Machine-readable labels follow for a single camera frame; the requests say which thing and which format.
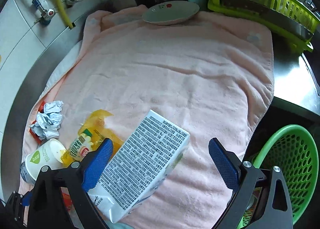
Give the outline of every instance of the blue gripper pad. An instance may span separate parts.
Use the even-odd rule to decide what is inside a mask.
[[[98,149],[99,152],[97,152],[83,174],[82,188],[85,192],[88,192],[89,189],[92,189],[96,186],[104,168],[106,167],[112,155],[113,143],[110,139],[105,139]]]
[[[26,206],[29,206],[30,205],[30,200],[31,200],[31,197],[32,197],[32,191],[28,191],[22,198],[22,205],[24,207]]]
[[[213,138],[209,141],[209,154],[214,164],[216,165],[227,188],[238,191],[239,189],[239,174],[229,158]]]

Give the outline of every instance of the stainless steel countertop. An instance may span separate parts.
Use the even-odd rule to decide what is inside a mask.
[[[275,92],[272,105],[320,121],[320,96],[304,55],[290,53],[284,40],[273,38]]]

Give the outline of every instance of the tiled wall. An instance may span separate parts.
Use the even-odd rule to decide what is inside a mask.
[[[75,21],[104,1],[107,0],[83,0],[67,9],[67,14]],[[53,0],[40,2],[45,9],[55,7]],[[31,0],[8,0],[0,13],[0,149],[7,117],[20,85],[37,58],[65,29],[59,13],[45,27],[36,23],[39,17]],[[0,198],[3,199],[1,181]]]

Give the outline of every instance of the pink towel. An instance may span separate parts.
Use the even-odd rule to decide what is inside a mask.
[[[145,10],[88,17],[75,67],[30,113],[23,156],[36,149],[28,126],[42,100],[64,102],[59,140],[66,147],[92,111],[113,113],[107,126],[125,140],[152,109],[187,130],[190,144],[156,193],[121,222],[135,229],[211,228],[231,190],[208,142],[217,137],[243,158],[273,98],[271,33],[258,23],[208,12],[155,26],[141,20]],[[27,189],[21,182],[20,192]]]

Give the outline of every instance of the paper cup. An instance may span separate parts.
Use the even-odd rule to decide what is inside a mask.
[[[51,139],[36,149],[35,152],[26,157],[25,168],[31,178],[36,181],[43,166],[51,169],[63,168],[61,152],[66,148],[56,139]]]

